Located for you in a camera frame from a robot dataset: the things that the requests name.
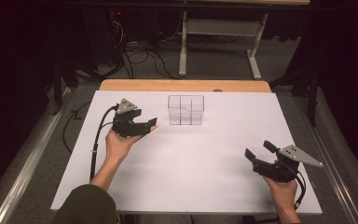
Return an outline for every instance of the metal leg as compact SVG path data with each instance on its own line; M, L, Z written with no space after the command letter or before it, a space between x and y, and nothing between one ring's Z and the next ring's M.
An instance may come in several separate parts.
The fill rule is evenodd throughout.
M310 96L308 101L307 115L313 127L316 127L315 109L317 105L316 97L318 91L319 72L320 68L317 67L317 65L307 65L299 68L291 74L287 74L269 83L269 87L272 89L279 85L288 85L288 83L293 82L291 93L294 96L302 96L307 90L309 90Z
M252 73L254 75L254 79L261 79L260 71L258 70L257 62L255 60L255 53L257 51L258 45L260 43L261 35L263 34L264 27L266 26L267 17L269 14L263 14L261 18L260 25L257 29L257 34L255 35L255 42L252 49L247 50L247 56L249 59L249 64L252 68Z
M180 77L186 76L186 67L187 67L186 38L187 38L187 12L183 12L182 48L180 51L180 60L179 60L179 76Z

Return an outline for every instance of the wrist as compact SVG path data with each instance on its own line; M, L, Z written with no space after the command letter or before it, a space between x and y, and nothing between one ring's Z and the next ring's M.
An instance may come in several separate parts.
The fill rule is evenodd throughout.
M124 161L124 159L121 159L118 156L107 156L103 162L103 165L106 166L119 166L122 162Z
M301 223L294 207L277 209L277 213L282 224Z

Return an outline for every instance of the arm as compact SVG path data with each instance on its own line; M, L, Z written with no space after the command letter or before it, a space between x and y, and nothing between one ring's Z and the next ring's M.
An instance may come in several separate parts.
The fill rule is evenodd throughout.
M89 182L107 191L112 183L118 166L124 161L130 152L132 144L138 141L140 136L123 138L118 136L112 129L106 136L106 158L101 169Z
M281 223L300 223L295 209L297 182L295 180L288 183L276 182L263 177L269 186L269 192Z
M88 185L73 189L57 211L52 224L116 223L116 204L107 193L118 166L140 136L122 138L112 129L106 136L106 158Z

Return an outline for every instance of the black curtain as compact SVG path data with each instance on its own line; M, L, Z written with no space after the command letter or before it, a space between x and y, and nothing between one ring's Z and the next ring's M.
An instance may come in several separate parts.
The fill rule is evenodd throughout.
M331 112L358 159L358 1L321 1L322 6L334 4L337 11L315 14L286 75L314 65Z
M43 18L35 1L0 1L0 178L48 104Z

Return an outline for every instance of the wire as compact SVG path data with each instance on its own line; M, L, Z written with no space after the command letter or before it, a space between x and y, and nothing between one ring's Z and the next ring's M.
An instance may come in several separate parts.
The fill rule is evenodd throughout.
M116 48L116 41L115 41L115 38L116 38L116 35L117 35L117 31L118 31L118 27L121 29L121 36L120 36L120 41L118 41L118 45L121 43L121 41L123 41L123 36L124 36L124 29L123 27L121 26L120 23L118 23L117 21L112 21L113 24L116 25L116 31L115 31L115 35L113 36L113 42L115 44L115 48Z
M129 79L131 79L130 71L129 71L129 69L127 68L127 65L126 65L126 64L124 64L124 68L126 69L127 74L129 75Z
M292 168L290 168L288 165L282 163L283 166L288 169L295 177L296 177L296 181L298 182L298 184L301 187L301 193L300 196L298 196L298 199L296 200L295 203L295 209L297 210L297 208L301 205L301 201L304 198L305 192L306 192L306 186L305 186L305 180L304 180L304 176L298 171L298 173L301 175L301 177L303 178L304 183L301 181L301 179L298 177L298 175L292 170Z
M133 69L132 69L132 64L131 64L131 61L130 61L130 57L129 57L129 55L127 54L126 51L124 51L124 55L126 55L127 61L128 61L129 64L130 64L131 75L130 75L129 77L130 77L130 79L133 79Z
M208 36L206 43L205 43L204 45L200 46L200 47L192 47L192 46L190 46L188 43L187 43L187 46L188 46L189 48L191 48L191 49L203 49L203 48L205 48L206 46L208 46L209 43L211 43L211 37L210 37L210 36Z
M65 145L66 150L69 152L69 154L72 154L72 150L68 147L68 144L66 143L66 139L65 139L66 128L68 127L69 121L71 121L73 117L75 117L74 119L81 119L81 118L77 117L77 114L83 107L85 107L86 105L89 105L90 103L91 103L91 101L88 101L85 104L83 104L81 107L79 107L77 110L71 110L72 115L69 117L69 119L66 121L65 125L63 126L62 141L63 141L63 144Z
M89 181L95 176L95 162L97 160L97 152L98 152L98 139L100 138L101 129L103 128L103 122L106 116L109 114L110 111L117 109L117 105L110 107L106 110L103 114L103 118L101 119L100 126L98 127L97 135L95 136L94 147L92 149L92 157L91 157L91 168L89 174Z
M115 34L112 36L112 40L113 40L113 44L115 45L115 48L116 48L116 35L117 35L117 32L118 32L118 26L116 25L116 31L115 31Z
M122 67L123 67L123 62L121 60L118 60L118 63L116 65L115 68L113 68L112 70L110 70L109 72L105 73L105 74L100 74L99 72L93 70L93 69L89 69L86 66L83 66L81 63L76 63L74 61L68 60L68 63L70 63L72 66L74 66L75 68L84 71L85 73L87 73L88 75L90 75L91 77L86 77L86 76L82 76L78 73L76 73L77 77L82 77L85 79L99 79L101 81L105 80L107 77L113 75L114 73L116 73L117 71L119 71Z
M108 124L113 124L113 122L105 123L105 124L103 125L103 127L106 126L106 125L108 125Z
M172 35L171 37L169 37L168 39L160 40L160 41L159 41L160 43L166 42L166 41L170 41L170 40L172 40L172 39L176 39L176 38L179 37L179 36L182 36L182 35L177 35L177 36L175 36L175 35L178 33L178 31L179 31L179 27L180 27L182 18L183 18L183 12L181 12L181 14L180 14L179 22L178 22L178 25L177 25L177 27L176 27L175 33L173 33L173 35Z
M156 67L156 70L158 71L159 74L161 74L161 75L164 76L164 77L170 77L170 78L172 78L172 79L181 79L181 78L179 78L179 77L173 77L173 76L170 74L170 72L167 70L167 67L165 66L164 60L162 60L161 56L158 54L157 51L155 51L155 50L153 50L153 49L147 49L146 52L148 52L148 51L152 51L152 52L154 52L154 53L158 56L158 58L159 58L159 59L161 60L161 62L162 62L162 68L164 69L164 71L167 73L168 76L165 76L165 75L163 75L163 74L161 74L161 73L159 72L159 70L157 69L157 65L156 65L156 58L155 58L153 55L150 54L150 56L152 56L152 57L155 59L155 67Z
M149 54L148 54L147 52L135 52L135 53L133 53L133 54L130 54L129 57L132 57L133 55L138 54L138 53L143 53L143 54L146 55L146 57L145 57L144 59L142 59L140 62L136 62L136 63L131 62L132 64L144 63L144 62L146 62L146 60L149 58Z
M131 41L131 42L128 42L128 43L126 43L126 45L128 46L128 45L131 45L131 44L138 44L138 46L136 46L135 48L133 48L133 49L126 49L126 51L133 51L133 50L136 50L136 49L139 49L140 47L141 47L141 41Z
M172 46L179 46L182 44L182 41L181 40L178 40L177 38L180 37L177 36L176 38L172 38L170 40L167 40L167 41L164 41L164 42L160 42L160 44L162 45L165 45L165 46L169 46L169 47L172 47Z
M239 41L239 40L242 40L245 38L245 36L243 35L237 35L235 36L232 40L222 40L222 39L216 39L214 37L218 37L218 36L221 36L221 35L212 35L211 36L211 42L212 43L223 43L223 44L226 44L226 43L233 43L233 42L236 42L236 41Z

